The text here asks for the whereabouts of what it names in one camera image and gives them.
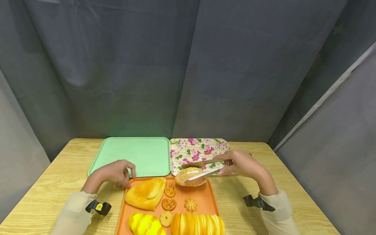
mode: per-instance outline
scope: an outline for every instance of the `black clip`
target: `black clip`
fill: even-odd
[[[257,207],[261,208],[264,211],[275,211],[276,209],[269,204],[267,204],[264,200],[262,200],[260,197],[253,199],[252,195],[245,196],[243,198],[244,203],[247,207]]]
[[[92,210],[95,210],[100,215],[107,215],[111,210],[111,205],[107,202],[99,203],[97,200],[93,200],[85,210],[88,213],[91,213]]]

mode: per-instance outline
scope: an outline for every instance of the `orange tray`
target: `orange tray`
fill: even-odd
[[[184,208],[184,201],[186,199],[194,199],[197,203],[197,211],[195,211],[194,214],[216,214],[217,216],[219,216],[217,204],[215,202],[213,190],[209,180],[206,180],[206,183],[199,187],[182,187],[176,184],[175,177],[164,178],[167,180],[168,184],[172,184],[175,186],[176,195],[173,199],[176,200],[176,208],[171,212],[173,215],[175,215],[176,213],[190,213]],[[139,183],[142,183],[149,179],[152,178],[132,179],[130,183],[132,186],[136,186]],[[163,194],[161,201],[165,198],[168,197],[165,194]],[[165,212],[165,210],[163,210],[161,203],[158,204],[155,211],[147,211],[133,207],[126,203],[123,199],[123,205],[121,207],[120,219],[116,235],[133,235],[133,232],[129,228],[128,220],[129,216],[134,213],[150,214],[154,215],[159,219],[163,212]],[[171,235],[170,227],[165,228],[165,232],[167,235]]]

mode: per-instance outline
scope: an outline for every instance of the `yellow label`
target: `yellow label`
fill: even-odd
[[[97,211],[100,211],[100,210],[102,210],[102,207],[103,207],[102,204],[98,204],[97,207],[96,207],[95,209],[96,209]]]

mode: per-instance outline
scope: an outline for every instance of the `wooden table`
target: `wooden table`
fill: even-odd
[[[85,183],[102,141],[71,140],[3,221],[0,234],[49,234],[69,195],[79,191]],[[229,145],[233,150],[252,153],[269,169],[277,186],[289,196],[293,218],[301,234],[339,234],[267,144],[229,142]],[[214,176],[211,183],[226,234],[267,234],[259,209],[247,208],[242,200],[248,194],[257,195],[258,186],[254,180],[241,176]],[[123,190],[105,183],[98,193],[98,200],[109,202],[112,209],[105,217],[94,215],[85,234],[115,235],[123,196]]]

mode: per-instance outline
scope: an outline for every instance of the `metal tongs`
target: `metal tongs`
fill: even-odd
[[[207,160],[207,161],[202,161],[202,162],[192,162],[192,163],[183,164],[182,168],[183,169],[188,168],[188,167],[202,168],[206,164],[216,163],[216,162],[223,162],[225,166],[233,164],[232,160],[230,160],[230,159],[227,159],[227,160],[212,159],[212,160]],[[192,181],[204,181],[208,176],[211,176],[212,174],[218,173],[221,169],[222,168],[217,169],[217,170],[212,170],[212,171],[209,171],[209,172],[204,172],[204,173],[199,174],[197,176],[191,177],[191,178],[187,179],[185,181],[185,183],[189,184]]]

